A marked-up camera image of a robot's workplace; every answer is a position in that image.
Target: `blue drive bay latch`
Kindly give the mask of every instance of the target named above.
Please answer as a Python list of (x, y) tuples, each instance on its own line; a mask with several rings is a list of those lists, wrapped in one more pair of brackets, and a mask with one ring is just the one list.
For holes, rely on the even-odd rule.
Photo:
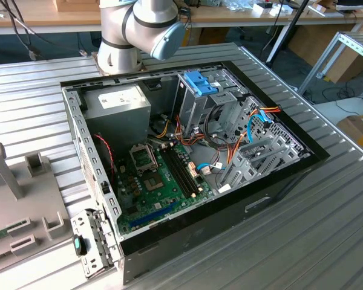
[(198, 71), (186, 72), (184, 76), (188, 83), (197, 90), (198, 95), (210, 95), (218, 92), (218, 89), (212, 87), (208, 79)]

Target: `aluminum table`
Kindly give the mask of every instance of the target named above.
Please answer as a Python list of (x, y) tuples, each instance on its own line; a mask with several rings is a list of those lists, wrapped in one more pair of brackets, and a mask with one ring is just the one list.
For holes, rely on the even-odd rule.
[(300, 88), (298, 89), (298, 93), (302, 95), (308, 85), (309, 82), (318, 74), (320, 67), (324, 64), (324, 62), (330, 57), (332, 52), (334, 52), (336, 46), (338, 44), (341, 46), (337, 49), (336, 53), (330, 59), (328, 64), (325, 66), (324, 70), (319, 73), (318, 77), (322, 77), (327, 74), (328, 70), (333, 66), (336, 60), (339, 58), (345, 47), (349, 47), (358, 54), (363, 57), (363, 32), (337, 32), (330, 44), (327, 46), (319, 60), (316, 62), (313, 69), (310, 71), (305, 81), (302, 83)]
[[(251, 53), (232, 43), (181, 48), (148, 69), (233, 61), (331, 158), (285, 199), (126, 289), (363, 289), (363, 151)], [(70, 216), (91, 207), (59, 82), (99, 76), (89, 57), (0, 65), (0, 141), (8, 163), (48, 156)], [(0, 273), (0, 289), (122, 289), (111, 269), (86, 281), (70, 240)]]

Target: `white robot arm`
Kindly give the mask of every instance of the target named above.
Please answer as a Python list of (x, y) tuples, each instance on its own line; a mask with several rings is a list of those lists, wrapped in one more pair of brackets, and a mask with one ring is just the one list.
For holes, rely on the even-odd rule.
[(138, 71), (138, 49), (158, 60), (182, 44), (185, 28), (173, 0), (100, 0), (102, 43), (98, 65), (108, 74)]

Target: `blue clip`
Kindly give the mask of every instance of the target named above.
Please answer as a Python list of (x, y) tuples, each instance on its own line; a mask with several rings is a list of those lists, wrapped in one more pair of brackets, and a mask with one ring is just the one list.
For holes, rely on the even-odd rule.
[(264, 118), (265, 122), (271, 123), (272, 120), (265, 114), (263, 110), (260, 110), (261, 116)]
[(208, 82), (208, 79), (203, 77), (198, 71), (185, 72), (184, 76), (188, 83), (197, 90), (197, 93), (200, 96), (216, 94), (218, 92), (218, 89), (212, 87)]

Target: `open computer tower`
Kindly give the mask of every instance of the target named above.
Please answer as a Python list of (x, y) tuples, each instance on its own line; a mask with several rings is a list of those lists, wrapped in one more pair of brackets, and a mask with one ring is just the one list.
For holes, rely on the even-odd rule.
[(64, 82), (90, 278), (128, 283), (282, 199), (329, 155), (232, 62)]

